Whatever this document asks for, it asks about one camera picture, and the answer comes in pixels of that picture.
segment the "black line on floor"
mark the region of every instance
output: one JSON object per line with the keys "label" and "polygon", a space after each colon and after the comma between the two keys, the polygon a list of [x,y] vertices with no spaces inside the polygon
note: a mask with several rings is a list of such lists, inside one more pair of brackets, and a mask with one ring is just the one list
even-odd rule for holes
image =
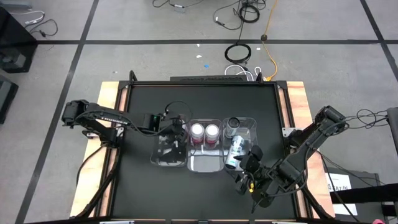
{"label": "black line on floor", "polygon": [[[96,44],[96,45],[156,45],[156,44],[234,44],[234,39],[212,40],[38,40],[38,44]],[[243,44],[261,44],[261,40],[240,40]],[[344,45],[344,44],[380,44],[380,40],[267,40],[267,44],[318,44],[318,45]]]}
{"label": "black line on floor", "polygon": [[71,62],[71,65],[70,65],[69,72],[68,72],[67,78],[65,80],[65,83],[63,84],[61,95],[60,95],[60,98],[58,100],[57,107],[55,109],[54,115],[52,117],[49,130],[48,130],[47,135],[46,135],[46,137],[44,139],[42,150],[40,151],[39,158],[37,159],[35,169],[33,171],[32,177],[31,177],[30,182],[29,182],[29,186],[28,186],[28,188],[26,190],[24,199],[22,201],[22,205],[21,205],[21,207],[19,209],[19,212],[18,212],[18,215],[17,215],[17,218],[16,218],[16,224],[24,223],[24,221],[25,221],[25,218],[26,218],[30,203],[32,201],[34,192],[36,190],[37,183],[38,183],[40,175],[41,175],[41,173],[43,171],[45,159],[47,158],[47,154],[49,153],[49,149],[50,149],[50,145],[51,145],[52,139],[54,137],[55,129],[57,128],[58,121],[59,121],[59,119],[61,117],[63,105],[65,104],[65,100],[67,99],[67,95],[68,95],[68,91],[69,91],[69,88],[70,88],[70,84],[72,83],[72,79],[73,79],[73,76],[75,74],[75,70],[77,68],[81,52],[83,50],[84,40],[86,40],[86,38],[87,38],[91,22],[93,21],[93,18],[94,18],[94,14],[95,14],[95,11],[96,11],[96,8],[97,8],[97,5],[98,5],[98,1],[99,0],[94,0],[93,1],[93,5],[91,6],[90,13],[88,14],[88,18],[87,18],[87,21],[86,21],[86,24],[85,24],[85,28],[83,29],[83,33],[82,33],[81,38],[80,38],[81,42],[77,46],[77,49],[76,49],[76,52],[75,52],[75,56],[73,56],[73,60]]}
{"label": "black line on floor", "polygon": [[397,67],[394,57],[392,56],[390,50],[388,49],[387,42],[384,40],[383,35],[381,35],[380,29],[377,26],[376,21],[374,20],[372,12],[371,12],[368,4],[366,3],[366,1],[361,0],[361,4],[362,4],[363,9],[365,10],[365,13],[366,13],[368,19],[369,19],[369,22],[372,25],[373,31],[376,34],[377,39],[380,40],[381,48],[383,49],[384,55],[386,56],[387,61],[390,64],[391,70],[398,81],[398,67]]}

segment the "concrete floor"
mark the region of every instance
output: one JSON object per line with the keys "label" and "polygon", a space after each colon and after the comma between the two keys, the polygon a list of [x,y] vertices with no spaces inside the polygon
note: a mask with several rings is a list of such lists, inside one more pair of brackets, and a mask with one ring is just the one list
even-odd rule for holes
{"label": "concrete floor", "polygon": [[[189,4],[196,0],[172,0]],[[237,39],[212,20],[216,8],[232,0],[204,0],[185,13],[148,0],[99,0],[88,40]],[[398,39],[395,0],[366,0],[385,39]],[[93,0],[35,0],[34,10],[58,22],[52,40],[79,40]],[[242,39],[258,39],[264,32],[274,0],[267,1],[257,23],[245,24]],[[240,23],[231,9],[218,14],[228,26]],[[29,16],[16,16],[20,22]],[[51,26],[43,30],[52,31]],[[377,40],[359,0],[279,0],[269,28],[270,39]],[[229,65],[228,44],[85,45],[67,101],[96,101],[103,81],[125,80],[133,69],[139,80],[168,80],[170,76],[220,75]],[[0,223],[14,223],[70,70],[77,45],[39,45],[29,73],[6,74],[19,85],[6,123],[0,126]],[[259,44],[251,44],[248,67],[264,74],[274,67]],[[388,45],[398,57],[398,45]],[[312,114],[332,105],[347,116],[357,110],[398,106],[398,83],[380,44],[270,44],[279,70],[275,80],[303,81]],[[68,218],[75,193],[75,176],[86,139],[78,128],[55,130],[47,159],[33,194],[25,222]],[[385,183],[398,182],[398,156],[389,127],[349,130],[327,140],[321,148],[341,166],[376,172]]]}

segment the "wooden board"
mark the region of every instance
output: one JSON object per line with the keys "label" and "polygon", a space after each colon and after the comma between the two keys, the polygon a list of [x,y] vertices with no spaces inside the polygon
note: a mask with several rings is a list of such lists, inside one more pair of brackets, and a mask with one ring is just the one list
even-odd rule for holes
{"label": "wooden board", "polygon": [[[118,82],[103,82],[101,91],[99,93],[98,104],[109,108],[114,108],[116,95],[118,92]],[[307,95],[305,93],[303,82],[287,82],[290,104],[292,106],[293,117],[295,125],[298,128],[307,127],[312,123],[310,108],[308,106]],[[286,104],[284,101],[283,91],[279,91],[281,98],[282,114],[284,115],[285,125],[289,127],[289,120],[287,117]],[[120,110],[124,110],[124,100],[126,91],[122,92],[122,102]],[[88,140],[85,158],[89,156],[100,146],[98,139]],[[82,169],[78,187],[76,189],[75,199],[73,201],[71,216],[76,215],[83,210],[86,204],[90,201],[94,193],[97,191],[102,168],[104,164],[105,150],[103,149],[95,157],[87,162],[86,166]],[[322,160],[319,154],[314,154],[308,160],[308,188],[314,197],[318,200],[319,204],[331,216],[335,216],[333,205],[331,203],[329,190],[325,172],[323,170]],[[105,215],[106,208],[109,200],[109,188],[104,193],[103,203],[101,204],[101,215]],[[300,213],[302,217],[306,217],[305,204],[301,192],[298,193],[298,202]]]}

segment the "can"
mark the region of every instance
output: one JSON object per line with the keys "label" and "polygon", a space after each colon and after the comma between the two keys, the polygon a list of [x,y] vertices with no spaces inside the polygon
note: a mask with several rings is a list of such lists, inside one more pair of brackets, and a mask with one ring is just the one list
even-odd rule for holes
{"label": "can", "polygon": [[226,123],[225,137],[231,139],[236,134],[239,125],[240,122],[238,118],[230,118]]}
{"label": "can", "polygon": [[232,138],[232,144],[229,148],[228,156],[225,161],[225,166],[229,169],[236,169],[238,166],[238,160],[236,160],[235,156],[240,156],[242,154],[242,149],[244,145],[244,139],[242,136],[234,136]]}
{"label": "can", "polygon": [[205,134],[205,129],[204,127],[199,124],[193,124],[191,127],[191,138],[192,138],[192,142],[194,144],[199,144],[201,142],[203,142],[203,136]]}
{"label": "can", "polygon": [[206,127],[206,142],[208,144],[215,144],[218,141],[218,136],[220,135],[220,130],[217,125],[209,124]]}

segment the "yellow cable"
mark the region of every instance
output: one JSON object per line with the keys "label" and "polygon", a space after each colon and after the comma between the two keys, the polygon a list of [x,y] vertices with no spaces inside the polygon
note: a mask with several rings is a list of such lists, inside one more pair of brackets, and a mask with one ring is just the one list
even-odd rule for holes
{"label": "yellow cable", "polygon": [[[267,22],[267,27],[266,27],[266,31],[264,31],[264,35],[267,34],[268,26],[269,26],[269,23],[270,23],[270,21],[271,21],[271,16],[272,16],[272,13],[274,12],[274,9],[275,9],[277,3],[278,3],[278,0],[275,0],[275,3],[274,3],[274,5],[273,5],[272,8],[271,8],[271,12],[269,13],[268,22]],[[269,51],[268,51],[268,49],[267,49],[266,44],[264,43],[264,41],[262,42],[262,46],[263,46],[264,49],[266,50],[266,52],[267,52],[269,58],[271,59],[272,63],[273,63],[274,66],[275,66],[275,72],[274,72],[274,74],[272,74],[271,76],[269,76],[269,77],[266,78],[266,81],[271,81],[272,78],[276,75],[276,73],[278,73],[278,66],[276,65],[275,60],[271,57],[271,54],[269,53]]]}

